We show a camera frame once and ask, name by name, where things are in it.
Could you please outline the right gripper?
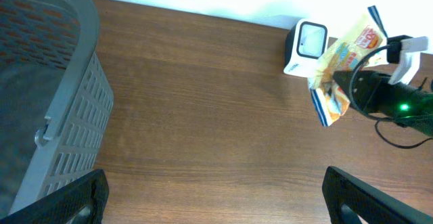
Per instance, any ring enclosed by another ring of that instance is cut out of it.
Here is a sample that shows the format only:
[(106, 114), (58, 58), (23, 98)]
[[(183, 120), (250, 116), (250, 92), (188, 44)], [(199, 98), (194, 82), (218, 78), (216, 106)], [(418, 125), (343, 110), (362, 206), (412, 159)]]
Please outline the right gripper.
[(432, 136), (432, 93), (411, 85), (388, 84), (390, 75), (361, 71), (336, 71), (332, 78), (346, 95), (352, 106), (365, 116), (383, 114), (383, 121), (411, 127), (424, 135)]

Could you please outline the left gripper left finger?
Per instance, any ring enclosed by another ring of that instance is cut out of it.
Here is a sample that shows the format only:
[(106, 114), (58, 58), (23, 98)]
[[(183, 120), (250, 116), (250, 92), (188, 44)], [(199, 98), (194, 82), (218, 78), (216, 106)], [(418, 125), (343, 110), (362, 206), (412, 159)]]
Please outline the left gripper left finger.
[(109, 196), (96, 169), (1, 220), (2, 223), (101, 223)]

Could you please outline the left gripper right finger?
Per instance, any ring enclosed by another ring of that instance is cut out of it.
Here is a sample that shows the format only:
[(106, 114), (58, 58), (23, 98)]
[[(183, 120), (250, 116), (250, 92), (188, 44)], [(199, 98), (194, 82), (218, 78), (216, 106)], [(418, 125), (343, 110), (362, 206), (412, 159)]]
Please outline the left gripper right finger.
[(431, 223), (432, 217), (335, 166), (326, 169), (322, 192), (332, 223)]

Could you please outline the yellow snack bag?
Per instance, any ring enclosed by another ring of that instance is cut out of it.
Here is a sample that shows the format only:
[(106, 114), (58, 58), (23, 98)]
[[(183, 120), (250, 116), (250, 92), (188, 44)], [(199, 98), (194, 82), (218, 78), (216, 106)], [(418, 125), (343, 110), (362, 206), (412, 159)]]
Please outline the yellow snack bag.
[(308, 78), (313, 105), (322, 126), (328, 127), (345, 114), (350, 100), (342, 86), (332, 78), (335, 72), (350, 72), (368, 53), (386, 44), (386, 35), (371, 14), (369, 7), (357, 22), (319, 57)]

